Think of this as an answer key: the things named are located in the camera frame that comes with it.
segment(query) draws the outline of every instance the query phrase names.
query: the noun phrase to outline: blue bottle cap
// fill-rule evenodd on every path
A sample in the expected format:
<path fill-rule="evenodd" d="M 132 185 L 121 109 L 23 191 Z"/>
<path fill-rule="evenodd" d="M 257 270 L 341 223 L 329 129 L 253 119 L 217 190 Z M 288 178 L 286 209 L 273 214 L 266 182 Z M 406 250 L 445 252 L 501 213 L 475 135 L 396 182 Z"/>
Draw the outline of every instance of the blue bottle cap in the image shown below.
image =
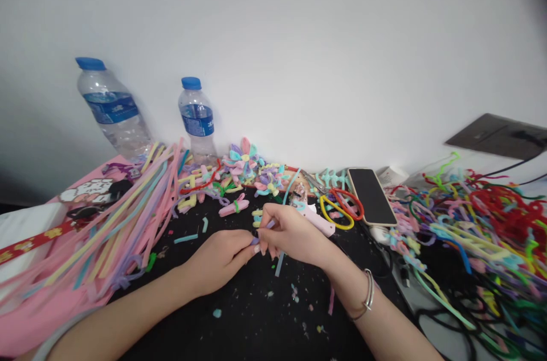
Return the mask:
<path fill-rule="evenodd" d="M 104 62 L 97 58 L 86 58 L 85 56 L 79 56 L 76 58 L 76 62 L 80 69 L 85 71 L 106 71 Z"/>
<path fill-rule="evenodd" d="M 182 87 L 191 91 L 198 91 L 201 89 L 201 81 L 199 78 L 193 76 L 186 76 L 181 79 Z"/>

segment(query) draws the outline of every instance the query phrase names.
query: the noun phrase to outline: plastic water bottle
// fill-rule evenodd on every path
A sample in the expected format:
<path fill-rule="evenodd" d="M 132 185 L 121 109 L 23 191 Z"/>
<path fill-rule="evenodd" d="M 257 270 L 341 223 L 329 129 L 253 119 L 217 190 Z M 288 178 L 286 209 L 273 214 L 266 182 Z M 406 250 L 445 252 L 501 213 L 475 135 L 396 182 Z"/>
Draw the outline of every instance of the plastic water bottle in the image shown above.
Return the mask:
<path fill-rule="evenodd" d="M 213 111 L 201 90 L 201 81 L 192 76 L 184 77 L 182 87 L 184 90 L 178 98 L 178 109 L 181 111 L 184 127 L 190 135 L 190 147 L 194 160 L 200 165 L 216 166 Z"/>
<path fill-rule="evenodd" d="M 78 91 L 112 146 L 130 163 L 139 164 L 150 152 L 148 128 L 128 89 L 95 58 L 76 58 L 81 68 Z"/>

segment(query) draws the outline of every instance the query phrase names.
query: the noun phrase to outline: wall socket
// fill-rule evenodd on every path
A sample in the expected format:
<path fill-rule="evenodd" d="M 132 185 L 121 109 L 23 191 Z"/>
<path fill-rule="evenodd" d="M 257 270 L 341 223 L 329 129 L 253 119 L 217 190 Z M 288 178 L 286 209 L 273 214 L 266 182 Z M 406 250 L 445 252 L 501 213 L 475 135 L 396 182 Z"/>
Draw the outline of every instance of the wall socket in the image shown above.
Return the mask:
<path fill-rule="evenodd" d="M 541 149 L 536 143 L 515 137 L 515 134 L 521 132 L 536 137 L 547 145 L 547 128 L 490 113 L 485 113 L 456 133 L 446 144 L 515 159 L 532 158 Z"/>

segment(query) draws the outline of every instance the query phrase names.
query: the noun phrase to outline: woman's right hand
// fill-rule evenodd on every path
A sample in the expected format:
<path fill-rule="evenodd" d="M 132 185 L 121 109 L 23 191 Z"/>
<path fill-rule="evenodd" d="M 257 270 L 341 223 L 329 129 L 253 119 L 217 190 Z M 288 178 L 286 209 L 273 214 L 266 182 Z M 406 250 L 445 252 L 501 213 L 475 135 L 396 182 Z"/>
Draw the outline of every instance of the woman's right hand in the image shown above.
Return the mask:
<path fill-rule="evenodd" d="M 271 221 L 275 225 L 266 229 Z M 272 260 L 281 251 L 293 259 L 323 268 L 328 250 L 334 245 L 292 206 L 266 203 L 262 208 L 262 221 L 258 229 L 262 255 L 270 251 Z"/>

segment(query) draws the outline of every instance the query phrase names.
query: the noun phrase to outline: blue bottle label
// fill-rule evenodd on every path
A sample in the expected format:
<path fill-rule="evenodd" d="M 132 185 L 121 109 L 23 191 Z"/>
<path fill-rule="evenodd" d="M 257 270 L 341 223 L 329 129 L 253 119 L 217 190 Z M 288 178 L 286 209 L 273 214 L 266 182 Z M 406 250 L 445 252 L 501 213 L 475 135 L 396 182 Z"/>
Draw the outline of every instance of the blue bottle label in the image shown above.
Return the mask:
<path fill-rule="evenodd" d="M 84 99 L 95 120 L 102 125 L 116 124 L 138 115 L 138 107 L 130 93 L 86 93 Z"/>
<path fill-rule="evenodd" d="M 213 111 L 208 106 L 187 105 L 181 116 L 186 131 L 192 136 L 209 136 L 215 131 Z"/>

